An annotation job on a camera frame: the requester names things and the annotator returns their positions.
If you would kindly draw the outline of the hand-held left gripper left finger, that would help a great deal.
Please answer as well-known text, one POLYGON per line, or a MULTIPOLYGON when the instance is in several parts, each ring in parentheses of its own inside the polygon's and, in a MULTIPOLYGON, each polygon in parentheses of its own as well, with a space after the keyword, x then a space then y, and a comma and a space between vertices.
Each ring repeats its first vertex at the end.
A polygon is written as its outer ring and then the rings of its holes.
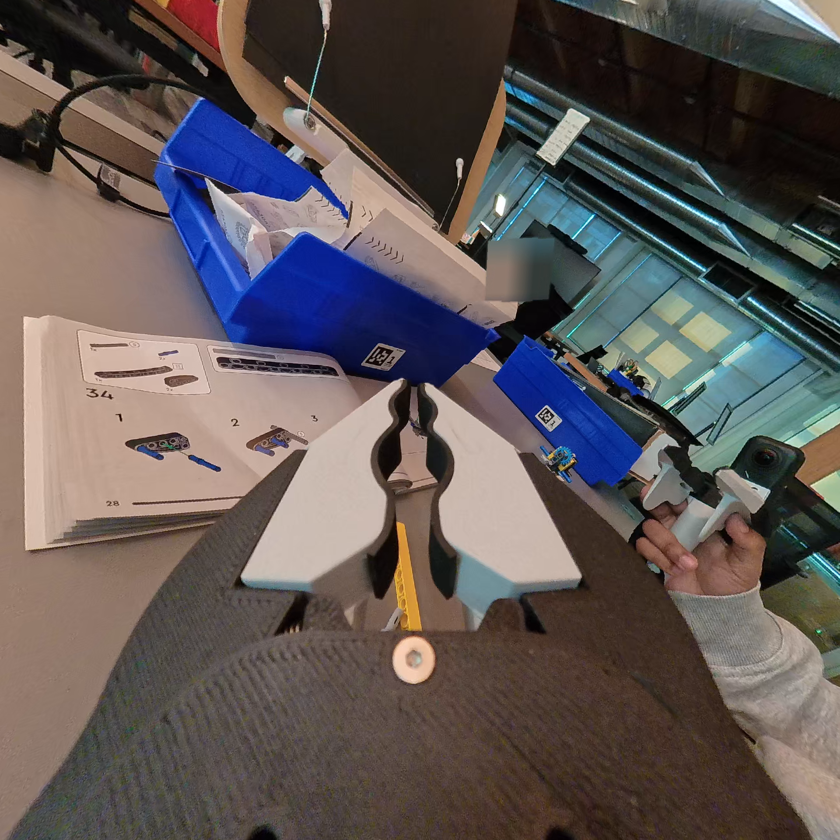
POLYGON ((310 444, 240 579, 354 609, 389 591, 398 563, 389 479, 403 459, 411 386, 394 381, 310 444))

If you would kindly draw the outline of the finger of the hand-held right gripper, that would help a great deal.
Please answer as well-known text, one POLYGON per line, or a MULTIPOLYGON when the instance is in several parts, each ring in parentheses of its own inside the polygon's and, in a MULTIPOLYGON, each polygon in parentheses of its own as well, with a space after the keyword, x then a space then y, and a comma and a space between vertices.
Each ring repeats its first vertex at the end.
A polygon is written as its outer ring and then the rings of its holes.
POLYGON ((733 469, 720 469, 715 473, 715 480, 721 493, 716 513, 754 514, 770 496, 769 488, 743 478, 733 469))
POLYGON ((668 504, 676 507, 686 501, 692 492, 688 482, 693 465, 688 451, 679 446, 668 446, 658 453, 658 473, 644 495, 642 504, 646 511, 668 504))

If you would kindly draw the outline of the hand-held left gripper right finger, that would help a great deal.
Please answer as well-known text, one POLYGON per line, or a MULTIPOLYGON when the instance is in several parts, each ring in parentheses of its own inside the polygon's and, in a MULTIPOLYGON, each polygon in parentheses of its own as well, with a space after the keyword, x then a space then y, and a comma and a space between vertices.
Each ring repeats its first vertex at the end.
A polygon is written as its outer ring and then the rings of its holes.
POLYGON ((437 482, 430 572, 464 607, 466 628, 477 630, 496 601, 578 587, 582 572, 515 447, 433 385, 416 399, 437 482))

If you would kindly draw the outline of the lego model with blue gears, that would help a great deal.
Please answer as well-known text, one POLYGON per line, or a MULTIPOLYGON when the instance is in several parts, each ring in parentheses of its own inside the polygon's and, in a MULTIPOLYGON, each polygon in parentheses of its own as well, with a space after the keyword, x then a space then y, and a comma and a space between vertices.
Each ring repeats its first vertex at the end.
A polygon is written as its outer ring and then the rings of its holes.
POLYGON ((577 458, 567 447, 547 448, 540 446, 540 458, 546 468, 559 480, 572 483, 572 469, 577 465, 577 458))

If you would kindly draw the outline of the yellow lego beam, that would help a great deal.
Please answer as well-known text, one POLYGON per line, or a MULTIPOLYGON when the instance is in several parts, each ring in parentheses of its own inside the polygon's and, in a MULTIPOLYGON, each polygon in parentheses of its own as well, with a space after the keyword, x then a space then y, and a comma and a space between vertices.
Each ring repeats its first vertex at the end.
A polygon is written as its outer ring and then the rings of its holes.
POLYGON ((396 610, 393 626, 407 632, 423 629, 406 528, 396 523, 398 561, 394 574, 396 610))

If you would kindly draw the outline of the person's right forearm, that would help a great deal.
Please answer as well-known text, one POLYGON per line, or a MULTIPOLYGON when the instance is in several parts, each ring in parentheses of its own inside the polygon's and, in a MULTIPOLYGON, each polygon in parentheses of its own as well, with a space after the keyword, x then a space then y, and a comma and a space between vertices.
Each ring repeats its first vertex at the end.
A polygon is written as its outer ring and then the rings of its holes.
POLYGON ((759 588, 672 591, 753 755, 812 838, 839 838, 839 688, 814 644, 766 610, 759 588))

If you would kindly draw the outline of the person's right hand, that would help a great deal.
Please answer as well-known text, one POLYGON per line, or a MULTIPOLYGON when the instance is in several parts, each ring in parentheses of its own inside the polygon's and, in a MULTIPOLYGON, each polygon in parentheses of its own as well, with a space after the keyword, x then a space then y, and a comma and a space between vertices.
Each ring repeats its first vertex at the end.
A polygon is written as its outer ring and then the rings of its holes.
POLYGON ((728 596, 749 592, 760 583, 766 542, 738 513, 693 550, 686 549, 666 528, 676 520, 669 513, 647 519, 635 542, 646 562, 665 575, 671 592, 728 596))

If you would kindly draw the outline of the small blue plastic bin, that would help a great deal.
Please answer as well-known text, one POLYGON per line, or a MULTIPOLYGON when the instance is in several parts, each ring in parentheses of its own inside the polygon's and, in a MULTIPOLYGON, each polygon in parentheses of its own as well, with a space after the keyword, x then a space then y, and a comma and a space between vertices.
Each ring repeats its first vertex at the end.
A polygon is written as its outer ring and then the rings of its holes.
POLYGON ((628 433, 585 388, 555 363, 547 348, 523 338, 493 378, 537 431, 576 457, 575 470, 590 486, 615 487, 643 453, 649 432, 628 433))

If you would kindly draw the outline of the large blue plastic bin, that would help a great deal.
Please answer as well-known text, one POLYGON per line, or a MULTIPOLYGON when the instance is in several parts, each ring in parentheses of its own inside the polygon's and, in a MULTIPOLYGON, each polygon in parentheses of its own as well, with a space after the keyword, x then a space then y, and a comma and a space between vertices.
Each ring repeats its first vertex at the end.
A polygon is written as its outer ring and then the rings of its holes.
POLYGON ((206 99, 199 99, 161 152, 154 179, 206 296, 238 343, 328 354, 354 375, 442 385, 496 342, 479 325, 387 277, 314 234, 250 276, 203 196, 205 179, 277 200, 305 188, 335 195, 206 99))

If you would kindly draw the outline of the white printed cardboard box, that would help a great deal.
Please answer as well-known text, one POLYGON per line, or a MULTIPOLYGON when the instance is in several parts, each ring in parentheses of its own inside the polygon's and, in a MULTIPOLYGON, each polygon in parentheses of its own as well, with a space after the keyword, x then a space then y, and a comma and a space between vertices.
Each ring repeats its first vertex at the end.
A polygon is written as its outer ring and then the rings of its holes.
POLYGON ((515 318, 515 303, 486 299, 485 270, 350 150, 323 168, 322 180, 350 216, 335 248, 482 327, 515 318))

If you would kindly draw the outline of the crumpled white paper bag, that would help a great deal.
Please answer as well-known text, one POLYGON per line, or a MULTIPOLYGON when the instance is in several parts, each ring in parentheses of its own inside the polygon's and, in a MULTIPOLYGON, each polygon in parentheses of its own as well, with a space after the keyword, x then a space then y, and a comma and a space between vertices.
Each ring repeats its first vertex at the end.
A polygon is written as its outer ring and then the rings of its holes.
POLYGON ((287 200, 254 192, 231 192, 206 178, 215 218, 248 276, 255 278, 300 235, 345 249, 352 239, 349 221, 320 190, 309 187, 287 200))

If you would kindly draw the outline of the white hanging sign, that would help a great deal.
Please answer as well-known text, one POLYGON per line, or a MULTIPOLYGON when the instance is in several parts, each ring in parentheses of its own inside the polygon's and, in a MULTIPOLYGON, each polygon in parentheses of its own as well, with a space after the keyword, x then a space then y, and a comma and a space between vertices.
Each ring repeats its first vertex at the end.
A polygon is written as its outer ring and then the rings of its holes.
POLYGON ((541 144, 535 154, 536 157, 547 165, 557 165, 570 147, 579 139, 590 121, 591 118, 587 114, 569 108, 562 120, 541 144))

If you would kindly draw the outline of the black wood-edged board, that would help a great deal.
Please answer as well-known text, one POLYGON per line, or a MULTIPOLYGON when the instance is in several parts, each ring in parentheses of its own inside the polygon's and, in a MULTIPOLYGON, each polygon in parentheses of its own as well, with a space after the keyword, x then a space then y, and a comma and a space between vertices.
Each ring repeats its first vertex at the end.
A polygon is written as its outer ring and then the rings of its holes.
POLYGON ((261 121, 326 112, 411 189, 451 242, 467 224, 505 118, 502 74, 518 2, 220 2, 228 76, 261 121))

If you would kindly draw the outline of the black plug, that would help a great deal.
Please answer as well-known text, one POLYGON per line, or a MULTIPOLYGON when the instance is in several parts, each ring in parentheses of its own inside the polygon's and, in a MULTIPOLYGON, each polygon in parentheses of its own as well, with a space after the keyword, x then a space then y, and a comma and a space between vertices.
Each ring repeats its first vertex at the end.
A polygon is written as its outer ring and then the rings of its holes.
POLYGON ((1 157, 11 161, 28 159, 42 172, 51 173, 55 154, 47 113, 34 110, 20 123, 1 122, 1 157))

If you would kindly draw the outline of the white bracket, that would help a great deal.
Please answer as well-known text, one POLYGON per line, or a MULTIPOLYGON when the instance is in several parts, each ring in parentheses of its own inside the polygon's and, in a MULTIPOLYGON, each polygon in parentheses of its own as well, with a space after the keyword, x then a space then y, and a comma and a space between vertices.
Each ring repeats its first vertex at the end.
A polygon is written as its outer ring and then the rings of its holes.
POLYGON ((347 149, 346 143, 336 132, 316 119, 312 113, 307 113, 304 108, 285 108, 283 121, 295 137, 311 146, 328 161, 347 149))

